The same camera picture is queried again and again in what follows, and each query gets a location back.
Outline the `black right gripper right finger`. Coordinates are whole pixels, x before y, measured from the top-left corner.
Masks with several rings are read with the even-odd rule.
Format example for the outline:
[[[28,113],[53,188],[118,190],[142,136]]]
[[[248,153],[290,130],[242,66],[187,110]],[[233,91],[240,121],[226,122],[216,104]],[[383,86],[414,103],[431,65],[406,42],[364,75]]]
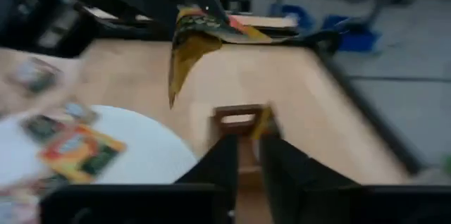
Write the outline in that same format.
[[[275,224],[300,224],[307,190],[356,184],[277,136],[259,140],[259,161]]]

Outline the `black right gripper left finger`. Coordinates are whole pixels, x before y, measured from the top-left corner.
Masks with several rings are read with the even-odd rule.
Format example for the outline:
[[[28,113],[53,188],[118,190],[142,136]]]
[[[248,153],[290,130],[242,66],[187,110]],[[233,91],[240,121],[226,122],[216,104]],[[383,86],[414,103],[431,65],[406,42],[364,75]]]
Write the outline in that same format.
[[[176,184],[206,187],[213,194],[214,224],[235,224],[238,186],[238,137],[225,135]]]

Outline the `brown wooden tea box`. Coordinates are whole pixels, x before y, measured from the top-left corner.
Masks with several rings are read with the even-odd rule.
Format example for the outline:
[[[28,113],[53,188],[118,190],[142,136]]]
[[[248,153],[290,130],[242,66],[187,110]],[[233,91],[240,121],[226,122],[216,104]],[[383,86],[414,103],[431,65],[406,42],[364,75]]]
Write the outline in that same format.
[[[247,189],[262,187],[258,143],[254,132],[259,127],[265,108],[263,104],[220,106],[213,109],[209,121],[210,147],[224,135],[237,135],[238,183]]]

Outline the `white round woven placemat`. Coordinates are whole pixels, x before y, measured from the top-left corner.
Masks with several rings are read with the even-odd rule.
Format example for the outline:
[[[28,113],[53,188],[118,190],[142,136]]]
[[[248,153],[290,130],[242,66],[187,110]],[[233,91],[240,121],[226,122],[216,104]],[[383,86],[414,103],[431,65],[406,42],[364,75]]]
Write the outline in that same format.
[[[189,171],[197,158],[184,141],[164,125],[140,113],[95,105],[99,114],[86,125],[127,145],[97,178],[84,184],[171,184]],[[0,121],[0,224],[37,224],[39,200],[71,183],[37,156],[53,139],[82,124],[62,122],[66,128],[47,143],[35,142],[20,122],[31,113]]]

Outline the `blue storage bin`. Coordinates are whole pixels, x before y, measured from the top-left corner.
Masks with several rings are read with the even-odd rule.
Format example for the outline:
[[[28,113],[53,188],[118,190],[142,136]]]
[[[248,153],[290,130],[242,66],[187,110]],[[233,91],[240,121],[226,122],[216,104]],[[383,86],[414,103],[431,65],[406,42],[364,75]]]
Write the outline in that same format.
[[[283,4],[280,6],[280,17],[292,18],[296,21],[296,30],[310,31],[315,25],[314,18],[301,6]]]
[[[335,30],[341,36],[339,51],[370,52],[373,51],[381,34],[370,27],[348,27],[351,17],[328,15],[324,18],[321,29]]]

